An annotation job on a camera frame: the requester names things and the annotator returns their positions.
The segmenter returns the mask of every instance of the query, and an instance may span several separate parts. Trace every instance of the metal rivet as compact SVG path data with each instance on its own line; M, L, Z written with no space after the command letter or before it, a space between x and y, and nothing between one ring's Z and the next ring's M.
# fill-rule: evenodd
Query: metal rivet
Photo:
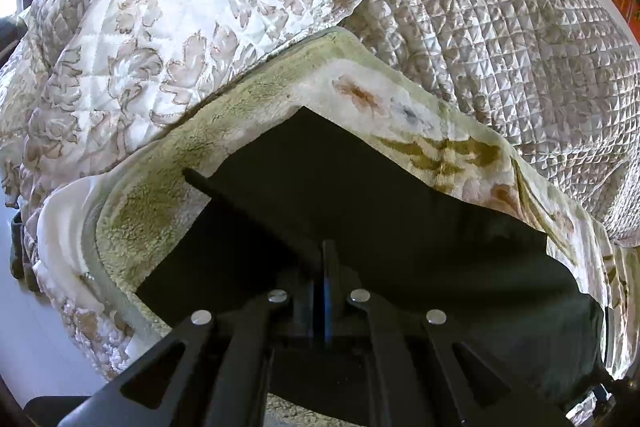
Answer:
M267 295L267 298L269 299L269 302L278 304L280 302L286 301L289 298L289 296L287 295L287 292L284 290L271 290Z
M371 298L371 294L364 288L358 288L351 292L351 300L353 302L367 302Z
M206 310L198 310L191 314L191 322L196 326L203 326L211 322L211 313Z
M427 320L429 324L441 326L447 322L447 314L442 310L429 310L427 312Z

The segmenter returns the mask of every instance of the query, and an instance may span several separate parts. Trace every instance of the white floor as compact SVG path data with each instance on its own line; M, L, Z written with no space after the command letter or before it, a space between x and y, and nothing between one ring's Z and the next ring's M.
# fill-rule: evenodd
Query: white floor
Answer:
M104 380L72 344L49 300L9 272L16 210L0 205L0 375L21 406L36 396L91 395Z

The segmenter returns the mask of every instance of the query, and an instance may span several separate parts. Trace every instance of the triangular cutout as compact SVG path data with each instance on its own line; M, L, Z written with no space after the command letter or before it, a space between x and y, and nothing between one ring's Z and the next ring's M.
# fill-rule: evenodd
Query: triangular cutout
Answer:
M468 347L458 343L451 347L480 407L489 407L510 393L510 388Z
M122 395L148 409L158 409L185 349L183 343L170 346L148 368L122 386Z

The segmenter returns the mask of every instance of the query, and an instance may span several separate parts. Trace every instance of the black garment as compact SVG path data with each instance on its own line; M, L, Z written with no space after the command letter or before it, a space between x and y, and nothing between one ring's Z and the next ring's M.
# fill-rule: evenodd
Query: black garment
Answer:
M602 370L602 311L546 255L544 233L428 187L306 108L231 155L211 180L231 201L240 197L255 212L277 213L318 244L334 239L341 264L397 307L439 308L455 317L565 410ZM272 289L291 253L266 256L276 251L268 245L274 239L240 222L230 208L210 204L137 295L174 325L195 309L237 309ZM345 371L349 378L340 376ZM294 387L293 374L300 375ZM308 375L315 388L301 383ZM278 353L271 392L366 425L364 380L350 357ZM318 387L324 396L334 393L332 410L314 402ZM354 407L360 415L346 416Z

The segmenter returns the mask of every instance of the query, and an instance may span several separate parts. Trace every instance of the black cloth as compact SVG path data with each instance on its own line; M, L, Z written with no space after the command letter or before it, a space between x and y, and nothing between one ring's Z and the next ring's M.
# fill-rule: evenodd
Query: black cloth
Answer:
M340 262L397 307L455 317L565 410L602 370L602 311L546 255L544 233L428 187L306 108L232 154L211 180L231 201L240 196L256 212L273 209L316 243L335 240ZM291 254L265 256L274 239L238 223L232 210L210 204L137 295L174 325L195 309L236 309L273 288ZM348 379L339 376L344 371ZM356 360L276 355L271 391L318 410L312 388L281 378L292 374L299 382L313 375L314 386L335 393L336 409L319 412L366 425ZM345 400L345 410L360 404L364 418L342 414Z

